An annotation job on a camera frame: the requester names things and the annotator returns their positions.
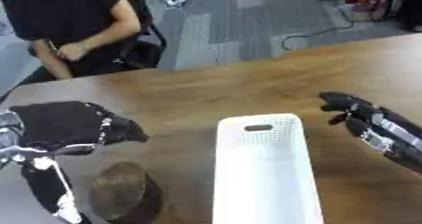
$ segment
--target person's hand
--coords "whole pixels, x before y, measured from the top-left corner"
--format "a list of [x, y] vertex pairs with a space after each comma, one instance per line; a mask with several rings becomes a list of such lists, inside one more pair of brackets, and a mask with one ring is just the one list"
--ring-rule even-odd
[[70, 61], [77, 61], [88, 53], [88, 49], [82, 43], [69, 43], [63, 45], [58, 49], [60, 57], [66, 58]]

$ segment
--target floor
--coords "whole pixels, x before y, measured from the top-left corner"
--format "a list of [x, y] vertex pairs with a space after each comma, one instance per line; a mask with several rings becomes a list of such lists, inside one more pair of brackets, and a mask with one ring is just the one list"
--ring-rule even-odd
[[[154, 19], [170, 42], [159, 67], [182, 70], [281, 56], [283, 38], [348, 25], [337, 0], [190, 0], [166, 9], [147, 0]], [[0, 8], [0, 21], [7, 20]], [[402, 35], [393, 23], [358, 23], [354, 28], [310, 39], [294, 39], [290, 48]], [[26, 43], [0, 36], [0, 96], [39, 67]]]

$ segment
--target person's arm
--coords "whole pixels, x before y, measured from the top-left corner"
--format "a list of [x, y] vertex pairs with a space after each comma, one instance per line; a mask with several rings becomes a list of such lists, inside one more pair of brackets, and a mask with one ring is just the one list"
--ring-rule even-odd
[[72, 74], [66, 64], [58, 58], [56, 53], [45, 40], [32, 41], [32, 47], [34, 48], [42, 65], [57, 79], [72, 78]]
[[90, 38], [60, 47], [58, 52], [71, 61], [76, 61], [93, 49], [126, 39], [141, 31], [141, 25], [134, 8], [128, 0], [119, 0], [110, 10], [114, 23]]

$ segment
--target black cable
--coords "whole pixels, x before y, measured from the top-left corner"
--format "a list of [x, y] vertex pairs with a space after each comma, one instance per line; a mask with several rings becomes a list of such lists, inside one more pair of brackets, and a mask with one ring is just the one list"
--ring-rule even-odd
[[342, 27], [329, 28], [329, 29], [325, 29], [323, 31], [319, 31], [319, 32], [309, 34], [309, 35], [302, 34], [302, 35], [293, 35], [293, 36], [286, 37], [285, 39], [282, 40], [282, 48], [286, 51], [291, 51], [292, 49], [287, 47], [286, 44], [289, 40], [292, 40], [292, 39], [302, 39], [302, 38], [307, 39], [307, 38], [312, 38], [312, 37], [315, 37], [315, 36], [318, 36], [318, 35], [321, 35], [321, 34], [324, 34], [324, 33], [327, 33], [327, 32], [346, 30], [346, 29], [353, 28], [355, 22], [351, 21], [349, 19], [349, 17], [346, 15], [346, 13], [341, 8], [339, 8], [338, 11], [343, 16], [343, 18], [349, 23], [349, 25], [342, 26]]

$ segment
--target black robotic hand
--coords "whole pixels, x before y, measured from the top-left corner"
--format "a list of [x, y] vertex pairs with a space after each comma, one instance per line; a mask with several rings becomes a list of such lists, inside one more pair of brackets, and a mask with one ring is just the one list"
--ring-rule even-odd
[[53, 152], [75, 144], [108, 145], [148, 139], [134, 121], [121, 118], [97, 104], [32, 104], [14, 106], [10, 111], [16, 113], [23, 124], [21, 147]]
[[343, 112], [329, 121], [341, 122], [355, 137], [383, 152], [390, 160], [422, 173], [422, 128], [388, 108], [346, 93], [323, 92], [321, 109]]

